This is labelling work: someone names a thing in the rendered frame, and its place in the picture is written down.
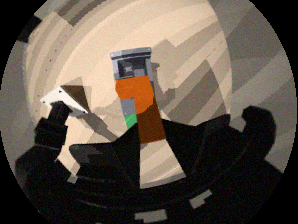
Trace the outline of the orange l-shaped part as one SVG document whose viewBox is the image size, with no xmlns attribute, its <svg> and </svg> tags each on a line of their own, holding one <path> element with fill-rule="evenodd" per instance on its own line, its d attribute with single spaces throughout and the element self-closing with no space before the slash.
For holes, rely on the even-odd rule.
<svg viewBox="0 0 298 224">
<path fill-rule="evenodd" d="M 162 125 L 160 112 L 158 112 L 156 99 L 154 99 L 149 76 L 116 80 L 116 93 L 121 100 L 134 97 L 134 101 L 136 101 L 141 144 L 166 139 L 164 125 Z"/>
</svg>

